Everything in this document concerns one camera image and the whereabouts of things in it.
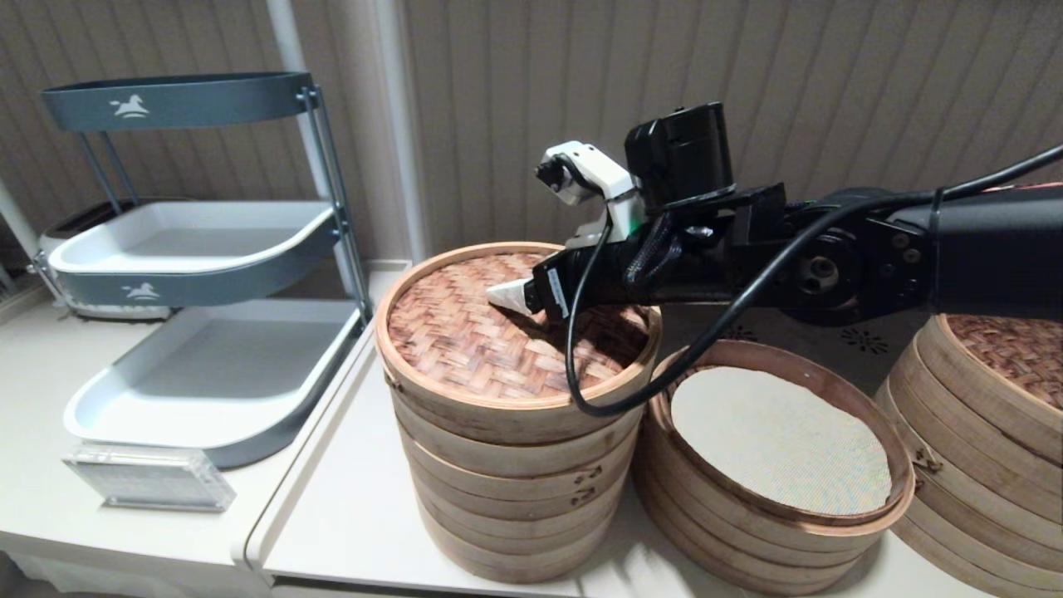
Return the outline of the tall bamboo steamer stack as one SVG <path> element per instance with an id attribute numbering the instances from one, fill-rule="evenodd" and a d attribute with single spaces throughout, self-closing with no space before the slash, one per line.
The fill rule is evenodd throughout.
<path id="1" fill-rule="evenodd" d="M 635 447 L 630 432 L 614 451 L 543 478 L 573 492 L 532 501 L 466 493 L 436 472 L 449 468 L 401 433 L 420 517 L 436 547 L 483 579 L 532 584 L 574 571 L 596 552 L 614 522 Z"/>

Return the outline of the thick white upright pole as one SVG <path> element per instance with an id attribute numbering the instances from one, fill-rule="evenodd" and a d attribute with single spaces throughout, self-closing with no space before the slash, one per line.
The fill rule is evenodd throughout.
<path id="1" fill-rule="evenodd" d="M 375 0 L 375 21 L 399 197 L 404 207 L 411 260 L 422 262 L 431 257 L 432 238 L 415 102 L 414 57 L 403 1 Z"/>

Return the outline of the dark cooktop panel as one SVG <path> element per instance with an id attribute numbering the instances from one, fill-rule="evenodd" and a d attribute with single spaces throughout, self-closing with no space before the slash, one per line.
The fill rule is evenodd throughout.
<path id="1" fill-rule="evenodd" d="M 656 363 L 684 349 L 726 311 L 721 304 L 667 304 L 662 311 L 662 341 Z M 750 341 L 799 355 L 873 396 L 904 349 L 925 326 L 923 311 L 880 317 L 842 328 L 821 328 L 795 321 L 773 309 L 749 309 L 724 334 L 736 341 Z"/>

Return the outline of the white and teal curved tray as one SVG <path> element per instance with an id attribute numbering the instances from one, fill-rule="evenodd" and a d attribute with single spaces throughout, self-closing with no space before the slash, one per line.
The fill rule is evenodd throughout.
<path id="1" fill-rule="evenodd" d="M 224 306 L 304 279 L 340 241 L 322 201 L 151 202 L 77 234 L 48 266 L 104 306 Z"/>

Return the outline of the dark teal rack shelf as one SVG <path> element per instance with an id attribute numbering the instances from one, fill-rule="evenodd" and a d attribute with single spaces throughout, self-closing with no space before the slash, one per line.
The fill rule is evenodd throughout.
<path id="1" fill-rule="evenodd" d="M 319 105 L 304 71 L 126 78 L 44 90 L 61 131 L 218 129 L 303 114 Z"/>

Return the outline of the white toaster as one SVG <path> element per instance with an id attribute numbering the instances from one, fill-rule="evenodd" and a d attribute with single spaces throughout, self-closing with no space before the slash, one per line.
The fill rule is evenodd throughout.
<path id="1" fill-rule="evenodd" d="M 56 296 L 54 306 L 67 307 L 71 313 L 84 319 L 84 321 L 167 321 L 174 314 L 175 309 L 166 306 L 103 306 L 103 304 L 87 304 L 75 301 L 61 286 L 57 275 L 51 272 L 48 266 L 50 253 L 62 243 L 74 238 L 77 234 L 107 223 L 116 216 L 117 212 L 109 201 L 96 202 L 90 207 L 80 209 L 79 212 L 65 216 L 64 219 L 52 224 L 39 235 L 39 249 L 31 258 L 27 271 L 36 273 L 43 278 L 46 287 Z"/>

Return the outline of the clear acrylic warning sign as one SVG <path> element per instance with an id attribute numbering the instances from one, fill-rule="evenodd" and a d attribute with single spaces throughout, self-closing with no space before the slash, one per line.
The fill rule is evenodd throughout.
<path id="1" fill-rule="evenodd" d="M 237 496 L 200 449 L 83 443 L 61 461 L 107 507 L 223 513 Z"/>

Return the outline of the thin teal rack rods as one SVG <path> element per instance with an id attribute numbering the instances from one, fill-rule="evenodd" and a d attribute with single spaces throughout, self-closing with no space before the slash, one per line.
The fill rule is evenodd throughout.
<path id="1" fill-rule="evenodd" d="M 104 168 L 101 159 L 96 155 L 95 146 L 90 141 L 90 136 L 82 131 L 75 132 L 77 143 L 82 148 L 84 155 L 87 158 L 87 163 L 90 164 L 92 174 L 101 186 L 104 197 L 106 197 L 107 203 L 111 207 L 111 212 L 121 215 L 125 211 L 123 205 L 129 202 L 133 208 L 138 208 L 141 205 L 141 199 L 136 193 L 132 181 L 125 169 L 125 164 L 122 163 L 120 155 L 118 155 L 117 148 L 114 146 L 113 140 L 109 138 L 109 133 L 106 131 L 96 131 L 96 136 L 102 143 L 104 149 L 104 154 L 109 160 L 111 170 L 117 174 L 120 186 L 125 190 L 125 197 L 121 198 L 116 192 L 116 189 L 111 185 L 109 171 Z"/>

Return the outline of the slanted white pole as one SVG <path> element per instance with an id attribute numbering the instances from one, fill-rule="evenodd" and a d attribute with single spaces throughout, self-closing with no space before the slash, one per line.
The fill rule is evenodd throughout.
<path id="1" fill-rule="evenodd" d="M 33 258 L 37 257 L 37 255 L 41 253 L 38 230 L 35 230 L 32 226 L 31 221 L 24 215 L 22 208 L 19 207 L 16 199 L 12 197 L 9 186 L 1 177 L 0 217 L 2 217 L 4 223 L 9 225 L 10 230 L 12 230 L 12 235 L 15 236 L 20 247 L 22 247 L 30 260 L 33 260 Z"/>

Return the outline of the teal rack double post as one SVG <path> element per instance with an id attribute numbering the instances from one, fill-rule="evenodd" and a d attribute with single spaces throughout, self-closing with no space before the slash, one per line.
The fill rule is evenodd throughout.
<path id="1" fill-rule="evenodd" d="M 339 156 L 331 133 L 330 110 L 321 87 L 308 78 L 296 93 L 303 113 L 297 117 L 305 152 L 311 167 L 316 192 L 330 204 L 336 238 L 337 269 L 345 289 L 345 296 L 356 303 L 365 326 L 372 318 L 368 277 L 365 275 L 360 250 L 357 247 L 355 227 L 349 210 L 345 178 L 341 173 Z"/>

